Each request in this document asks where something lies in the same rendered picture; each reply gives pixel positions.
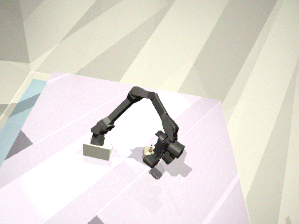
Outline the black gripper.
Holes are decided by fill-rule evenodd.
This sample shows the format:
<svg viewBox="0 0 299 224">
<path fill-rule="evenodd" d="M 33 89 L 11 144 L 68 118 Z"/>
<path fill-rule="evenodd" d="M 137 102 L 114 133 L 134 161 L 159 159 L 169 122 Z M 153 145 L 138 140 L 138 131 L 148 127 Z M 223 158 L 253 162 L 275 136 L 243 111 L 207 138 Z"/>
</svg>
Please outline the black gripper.
<svg viewBox="0 0 299 224">
<path fill-rule="evenodd" d="M 147 155 L 143 159 L 143 162 L 145 164 L 147 164 L 150 168 L 153 168 L 157 163 L 160 162 L 160 160 L 159 160 L 160 154 L 166 152 L 166 150 L 167 150 L 167 148 L 166 149 L 159 148 L 157 146 L 157 143 L 154 146 L 155 146 L 155 148 L 152 150 L 154 153 L 150 154 L 150 155 Z"/>
</svg>

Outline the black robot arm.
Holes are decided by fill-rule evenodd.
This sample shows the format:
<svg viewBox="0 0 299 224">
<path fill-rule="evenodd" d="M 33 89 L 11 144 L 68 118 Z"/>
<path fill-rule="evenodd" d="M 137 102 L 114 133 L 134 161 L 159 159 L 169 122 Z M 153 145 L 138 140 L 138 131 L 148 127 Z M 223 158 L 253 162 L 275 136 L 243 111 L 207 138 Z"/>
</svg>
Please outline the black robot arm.
<svg viewBox="0 0 299 224">
<path fill-rule="evenodd" d="M 175 158 L 179 158 L 185 146 L 178 142 L 178 125 L 171 119 L 162 104 L 159 96 L 155 92 L 145 91 L 143 88 L 134 86 L 128 92 L 127 98 L 107 117 L 101 119 L 91 128 L 92 140 L 91 145 L 104 145 L 105 134 L 114 128 L 115 121 L 134 103 L 141 99 L 150 99 L 154 105 L 159 117 L 162 121 L 163 131 L 158 131 L 155 135 L 158 137 L 157 146 L 161 149 L 166 149 L 166 152 L 161 153 L 159 159 L 163 159 L 166 164 L 170 164 Z"/>
</svg>

